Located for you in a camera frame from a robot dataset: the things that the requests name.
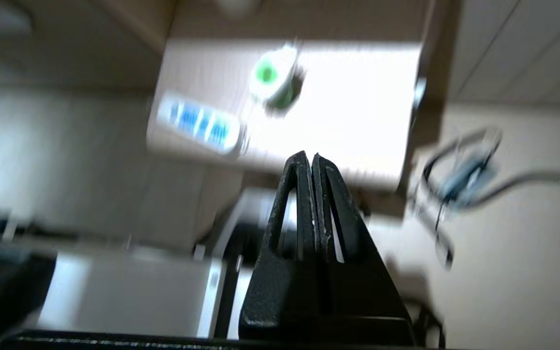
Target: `white surface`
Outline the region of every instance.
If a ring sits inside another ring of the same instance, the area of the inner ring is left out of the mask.
[[[237,286],[235,290],[235,299],[233,301],[233,308],[230,313],[230,322],[228,324],[227,339],[239,339],[239,316],[241,316],[241,308],[245,295],[247,294],[247,286],[252,278],[252,268],[242,267],[239,271],[237,278]]]
[[[269,117],[247,92],[256,60],[282,42],[171,40],[149,120],[149,146],[187,157],[280,173],[305,150],[327,157],[347,182],[395,188],[406,152],[420,45],[304,42],[300,98],[284,117]],[[220,158],[156,122],[164,91],[227,111],[247,125],[249,142],[237,158]]]
[[[212,270],[210,262],[189,257],[149,261],[107,251],[59,253],[36,326],[73,332],[199,336],[202,324],[198,321],[207,311],[204,297]]]
[[[486,125],[502,128],[496,181],[537,168],[560,168],[560,109],[452,105],[440,139]],[[419,152],[417,171],[429,151]],[[435,168],[444,175],[450,168]],[[445,270],[426,229],[407,213],[375,217],[371,235],[397,287],[425,295],[442,316],[447,347],[560,349],[560,186],[522,186],[440,225],[455,246]]]
[[[204,291],[204,301],[200,309],[200,321],[198,322],[198,332],[196,337],[213,337],[215,330],[215,313],[220,305],[222,296],[222,261],[213,259],[210,261],[209,272],[207,273],[207,286]]]

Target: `beige wall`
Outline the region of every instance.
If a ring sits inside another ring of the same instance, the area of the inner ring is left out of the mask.
[[[92,0],[16,0],[31,35],[0,37],[0,86],[143,89],[161,54]]]
[[[241,194],[243,171],[209,165],[205,169],[196,213],[195,236],[202,239],[215,223],[216,215],[230,210]]]
[[[560,104],[560,1],[467,0],[449,98]]]
[[[148,101],[0,89],[0,211],[188,252],[205,167],[148,153]]]
[[[489,124],[504,131],[494,159],[498,179],[560,168],[560,109],[451,105],[440,139]],[[370,226],[401,290],[421,293],[426,280],[422,293],[443,316],[450,348],[560,348],[560,186],[518,188],[475,212],[450,215],[442,223],[455,244],[450,271],[411,214],[402,222],[377,217]]]

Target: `cable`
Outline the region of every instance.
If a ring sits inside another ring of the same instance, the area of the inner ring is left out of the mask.
[[[440,203],[440,209],[438,209],[436,217],[436,226],[434,230],[436,231],[436,241],[440,241],[440,233],[438,232],[438,226],[440,226],[440,217],[442,216],[442,208],[444,208],[444,202]]]
[[[469,134],[468,136],[466,136],[466,137],[464,137],[460,140],[456,140],[455,142],[452,142],[451,144],[448,144],[447,146],[442,148],[442,150],[440,150],[438,153],[436,153],[436,155],[434,155],[427,162],[427,164],[425,165],[425,168],[422,171],[422,183],[424,184],[425,188],[427,189],[427,191],[429,192],[431,197],[435,197],[438,200],[438,202],[440,202],[441,204],[444,204],[445,206],[447,206],[449,204],[449,202],[451,202],[451,199],[445,198],[438,191],[438,189],[433,185],[433,183],[431,181],[429,181],[429,176],[431,175],[431,171],[433,170],[433,166],[440,159],[442,159],[443,157],[445,157],[449,153],[455,151],[456,149],[463,148],[465,146],[469,146],[471,144],[475,144],[475,143],[483,141],[485,139],[485,135],[487,135],[490,130],[491,130],[491,128],[481,129],[479,131],[476,131],[474,133]],[[491,157],[493,157],[494,153],[496,153],[496,150],[498,149],[498,146],[500,146],[500,142],[502,140],[502,132],[500,132],[500,129],[497,129],[497,130],[498,131],[496,132],[496,138],[495,138],[494,146],[491,149],[491,151],[488,153],[488,155],[486,156],[484,164],[487,164],[491,160]],[[522,175],[518,175],[516,177],[513,177],[513,178],[505,181],[504,183],[500,184],[500,186],[497,186],[495,189],[491,190],[490,192],[486,193],[485,195],[482,195],[479,198],[476,198],[476,199],[474,199],[470,202],[456,203],[457,206],[455,208],[458,209],[458,210],[466,210],[466,209],[476,208],[478,206],[486,204],[487,202],[495,199],[498,195],[501,195],[505,191],[508,191],[509,189],[511,189],[515,186],[525,184],[527,182],[558,182],[558,183],[560,183],[560,171],[533,171],[533,172],[525,173],[525,174],[522,174]]]
[[[407,199],[415,206],[420,221],[422,221],[422,223],[429,228],[429,232],[433,234],[434,241],[436,242],[436,254],[438,256],[440,256],[438,252],[443,252],[445,254],[442,264],[445,268],[450,269],[453,266],[453,259],[455,257],[453,242],[451,242],[445,233],[433,229],[434,227],[438,228],[438,225],[434,224],[435,221],[429,216],[427,209],[423,208],[422,204],[418,203],[417,197],[408,197]]]

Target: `white table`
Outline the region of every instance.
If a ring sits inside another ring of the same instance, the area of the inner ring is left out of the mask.
[[[335,162],[349,184],[396,188],[406,155],[419,40],[299,40],[302,91],[278,117],[253,100],[247,78],[258,58],[284,40],[179,35],[198,22],[179,28],[179,18],[175,21],[148,124],[151,149],[273,173],[304,149],[311,158],[318,152]],[[247,148],[238,157],[221,157],[158,123],[157,107],[166,91],[236,115],[247,127]]]

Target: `wall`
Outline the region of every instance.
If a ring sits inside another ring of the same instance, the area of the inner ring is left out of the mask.
[[[147,152],[148,101],[0,89],[0,210],[189,251],[205,168]]]
[[[449,98],[560,104],[560,1],[463,4]]]
[[[231,208],[241,195],[243,171],[207,166],[196,214],[195,236],[202,239],[215,224],[215,217]]]
[[[161,55],[91,0],[16,0],[31,35],[0,36],[0,85],[152,91]]]
[[[498,179],[560,168],[560,109],[450,105],[440,140],[491,124],[504,131]],[[428,153],[419,152],[416,169]],[[450,271],[411,214],[402,222],[376,217],[370,227],[400,289],[430,296],[448,347],[560,348],[560,186],[524,186],[474,212],[448,215],[441,227],[455,245]]]
[[[420,0],[263,1],[255,14],[234,21],[212,0],[180,1],[170,37],[417,42],[428,8]]]
[[[98,4],[154,51],[163,54],[176,0],[100,0]]]

